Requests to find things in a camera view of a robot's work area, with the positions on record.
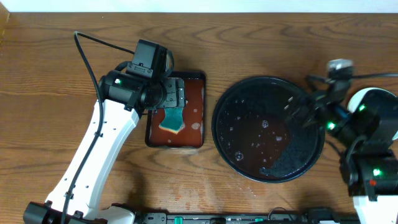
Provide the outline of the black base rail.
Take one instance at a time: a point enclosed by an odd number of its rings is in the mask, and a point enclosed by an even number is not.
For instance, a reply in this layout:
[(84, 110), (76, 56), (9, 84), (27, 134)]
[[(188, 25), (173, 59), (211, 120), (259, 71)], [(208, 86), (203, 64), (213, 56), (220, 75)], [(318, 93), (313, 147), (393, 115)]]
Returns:
[(134, 224), (260, 224), (260, 223), (360, 223), (355, 217), (337, 217), (336, 215), (318, 218), (315, 215), (272, 214), (272, 215), (203, 215), (203, 214), (137, 214)]

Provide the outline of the teal yellow sponge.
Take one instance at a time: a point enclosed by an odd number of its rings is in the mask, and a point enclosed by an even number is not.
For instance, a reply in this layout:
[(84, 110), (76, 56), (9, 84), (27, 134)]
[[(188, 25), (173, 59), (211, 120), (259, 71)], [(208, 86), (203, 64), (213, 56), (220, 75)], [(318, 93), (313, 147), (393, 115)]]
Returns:
[(178, 134), (184, 124), (183, 108), (166, 108), (164, 109), (164, 112), (165, 117), (159, 124), (159, 128), (173, 134)]

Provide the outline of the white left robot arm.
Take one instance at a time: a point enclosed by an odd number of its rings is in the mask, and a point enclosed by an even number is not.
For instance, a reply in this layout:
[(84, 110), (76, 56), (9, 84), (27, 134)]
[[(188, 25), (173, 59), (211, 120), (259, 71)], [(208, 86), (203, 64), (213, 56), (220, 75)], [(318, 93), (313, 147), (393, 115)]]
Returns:
[(102, 98), (67, 171), (44, 203), (28, 204), (24, 223), (134, 223), (136, 214), (123, 204), (100, 210), (104, 185), (144, 110), (185, 106), (184, 80), (112, 70), (98, 88)]

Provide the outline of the round black tray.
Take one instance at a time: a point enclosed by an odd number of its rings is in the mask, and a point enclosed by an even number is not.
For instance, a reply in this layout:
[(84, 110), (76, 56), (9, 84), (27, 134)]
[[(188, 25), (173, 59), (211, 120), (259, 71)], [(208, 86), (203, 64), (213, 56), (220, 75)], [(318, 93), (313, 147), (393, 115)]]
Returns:
[(325, 131), (287, 117), (308, 94), (277, 77), (237, 82), (218, 100), (211, 130), (220, 156), (237, 173), (263, 183), (294, 180), (318, 160)]

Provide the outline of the rectangular black water tray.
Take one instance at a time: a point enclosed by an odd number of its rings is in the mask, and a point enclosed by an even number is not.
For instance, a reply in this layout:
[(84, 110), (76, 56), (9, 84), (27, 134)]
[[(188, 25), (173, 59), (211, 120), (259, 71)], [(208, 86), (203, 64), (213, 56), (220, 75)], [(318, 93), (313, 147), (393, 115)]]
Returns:
[(165, 110), (147, 115), (146, 145), (162, 148), (197, 149), (205, 137), (205, 84), (206, 76), (201, 71), (173, 72), (172, 78), (182, 78), (185, 83), (186, 107), (182, 110), (183, 126), (175, 134), (160, 127), (165, 119)]

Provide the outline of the white plate with long stain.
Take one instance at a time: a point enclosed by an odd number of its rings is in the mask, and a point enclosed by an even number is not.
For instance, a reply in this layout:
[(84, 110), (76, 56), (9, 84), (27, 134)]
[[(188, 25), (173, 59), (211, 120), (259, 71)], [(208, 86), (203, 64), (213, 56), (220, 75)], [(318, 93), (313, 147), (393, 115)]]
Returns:
[(371, 140), (397, 140), (397, 96), (382, 88), (364, 88), (348, 103), (359, 129)]

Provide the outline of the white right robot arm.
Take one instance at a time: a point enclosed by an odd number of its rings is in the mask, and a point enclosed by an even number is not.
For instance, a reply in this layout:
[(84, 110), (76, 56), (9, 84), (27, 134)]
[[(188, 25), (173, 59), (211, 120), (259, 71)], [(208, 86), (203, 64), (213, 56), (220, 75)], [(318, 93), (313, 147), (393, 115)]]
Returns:
[(342, 107), (350, 81), (326, 80), (325, 90), (291, 98), (287, 119), (319, 124), (345, 146), (340, 172), (361, 223), (397, 223), (397, 97), (369, 90), (354, 111)]

